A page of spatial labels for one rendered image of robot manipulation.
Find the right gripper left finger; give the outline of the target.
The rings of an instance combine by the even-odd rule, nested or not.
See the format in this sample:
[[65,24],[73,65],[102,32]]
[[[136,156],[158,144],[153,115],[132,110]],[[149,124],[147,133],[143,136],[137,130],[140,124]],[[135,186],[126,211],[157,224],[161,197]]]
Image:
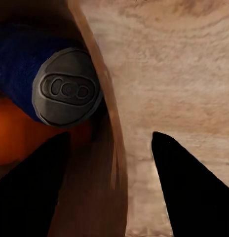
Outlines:
[[0,179],[0,237],[47,237],[70,152],[54,135]]

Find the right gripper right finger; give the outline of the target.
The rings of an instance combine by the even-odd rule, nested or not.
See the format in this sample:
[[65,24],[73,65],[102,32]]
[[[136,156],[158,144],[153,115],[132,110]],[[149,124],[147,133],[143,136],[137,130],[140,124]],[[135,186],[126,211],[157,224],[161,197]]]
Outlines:
[[152,151],[174,237],[229,237],[229,188],[169,135]]

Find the can of soda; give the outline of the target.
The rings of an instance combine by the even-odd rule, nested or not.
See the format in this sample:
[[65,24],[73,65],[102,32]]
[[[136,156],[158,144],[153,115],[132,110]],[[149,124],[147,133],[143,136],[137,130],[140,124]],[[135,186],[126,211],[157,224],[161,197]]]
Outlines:
[[103,99],[86,47],[8,19],[0,21],[0,91],[33,120],[62,130],[88,120]]
[[49,138],[66,131],[70,133],[71,150],[90,146],[99,134],[99,126],[95,111],[78,126],[54,128],[33,120],[9,98],[0,98],[0,166],[23,161]]

